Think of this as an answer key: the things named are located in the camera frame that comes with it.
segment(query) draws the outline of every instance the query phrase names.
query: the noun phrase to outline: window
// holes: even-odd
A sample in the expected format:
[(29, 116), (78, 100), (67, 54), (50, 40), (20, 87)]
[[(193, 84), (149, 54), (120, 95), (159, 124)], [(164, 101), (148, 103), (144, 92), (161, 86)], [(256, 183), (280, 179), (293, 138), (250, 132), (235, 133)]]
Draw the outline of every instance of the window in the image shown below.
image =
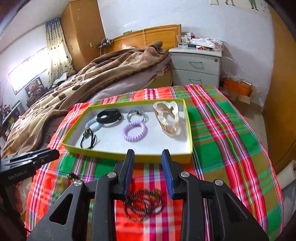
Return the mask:
[(46, 47), (19, 64), (8, 76), (15, 95), (49, 67)]

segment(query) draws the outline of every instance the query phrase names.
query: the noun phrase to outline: nightstand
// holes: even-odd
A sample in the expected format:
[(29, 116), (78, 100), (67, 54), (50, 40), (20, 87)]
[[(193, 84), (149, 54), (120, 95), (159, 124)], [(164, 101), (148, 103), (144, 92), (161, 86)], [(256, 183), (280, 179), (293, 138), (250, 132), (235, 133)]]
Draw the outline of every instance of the nightstand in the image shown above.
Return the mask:
[(174, 85), (211, 85), (218, 87), (221, 68), (221, 51), (170, 49), (173, 62)]

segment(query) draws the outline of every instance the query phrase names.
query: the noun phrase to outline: patterned blanket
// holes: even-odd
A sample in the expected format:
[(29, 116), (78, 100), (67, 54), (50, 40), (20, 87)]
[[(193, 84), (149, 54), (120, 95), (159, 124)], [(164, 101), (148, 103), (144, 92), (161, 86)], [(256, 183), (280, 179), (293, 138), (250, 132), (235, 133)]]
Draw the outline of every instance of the patterned blanket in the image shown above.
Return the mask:
[[(94, 103), (76, 104), (71, 109), (48, 147), (60, 151), (60, 158), (44, 165), (34, 176), (25, 217), (31, 230), (50, 206), (68, 187), (67, 173), (75, 173), (84, 182), (97, 180), (113, 170), (115, 161), (71, 155), (61, 142), (67, 131), (94, 104), (138, 101), (146, 99), (184, 99), (189, 114), (193, 139), (191, 163), (183, 168), (199, 179), (220, 178), (233, 190), (253, 214), (270, 240), (283, 228), (281, 189), (268, 155), (250, 126), (235, 107), (211, 86), (187, 85), (145, 89), (113, 96)], [(115, 203), (117, 240), (179, 240), (182, 201), (172, 201), (166, 192), (165, 178), (159, 164), (135, 164), (131, 192), (159, 189), (164, 195), (163, 211), (143, 222), (127, 219), (120, 201)], [(209, 220), (205, 205), (206, 240), (210, 241)], [(90, 205), (91, 224), (93, 203)]]
[(123, 49), (93, 60), (70, 81), (46, 93), (17, 120), (1, 157), (38, 150), (45, 133), (49, 128), (56, 132), (60, 122), (52, 124), (57, 119), (62, 120), (60, 117), (65, 117), (71, 106), (85, 102), (111, 84), (162, 62), (169, 53), (161, 46), (161, 41), (155, 41), (149, 47)]

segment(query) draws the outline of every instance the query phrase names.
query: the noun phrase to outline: white roll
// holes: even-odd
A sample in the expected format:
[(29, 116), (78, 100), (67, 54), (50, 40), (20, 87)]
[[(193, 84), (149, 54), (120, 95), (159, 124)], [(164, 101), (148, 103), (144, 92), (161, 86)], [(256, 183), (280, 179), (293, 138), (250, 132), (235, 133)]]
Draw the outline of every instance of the white roll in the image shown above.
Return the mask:
[(276, 177), (283, 190), (296, 179), (296, 161), (291, 161)]

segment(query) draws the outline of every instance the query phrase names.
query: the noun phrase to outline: metal bolt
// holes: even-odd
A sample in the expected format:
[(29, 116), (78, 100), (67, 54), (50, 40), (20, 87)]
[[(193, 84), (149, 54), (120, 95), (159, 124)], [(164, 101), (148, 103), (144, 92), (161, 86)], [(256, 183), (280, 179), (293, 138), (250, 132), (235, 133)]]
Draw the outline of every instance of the metal bolt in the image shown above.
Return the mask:
[(223, 181), (220, 179), (215, 180), (215, 184), (218, 186), (222, 186), (223, 185)]
[(75, 182), (73, 182), (74, 186), (78, 187), (82, 184), (81, 180), (76, 180)]
[(115, 172), (110, 172), (110, 173), (107, 174), (107, 177), (109, 177), (109, 178), (116, 177), (116, 173)]
[(182, 177), (189, 177), (189, 172), (181, 172)]

